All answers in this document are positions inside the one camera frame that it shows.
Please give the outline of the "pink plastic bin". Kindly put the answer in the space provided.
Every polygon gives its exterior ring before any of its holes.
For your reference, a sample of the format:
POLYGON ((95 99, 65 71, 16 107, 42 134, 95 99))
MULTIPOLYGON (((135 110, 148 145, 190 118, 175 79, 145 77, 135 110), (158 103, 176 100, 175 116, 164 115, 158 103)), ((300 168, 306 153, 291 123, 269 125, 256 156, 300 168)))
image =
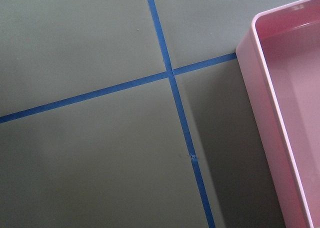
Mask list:
POLYGON ((258 13, 236 56, 288 228, 320 225, 320 0, 258 13))

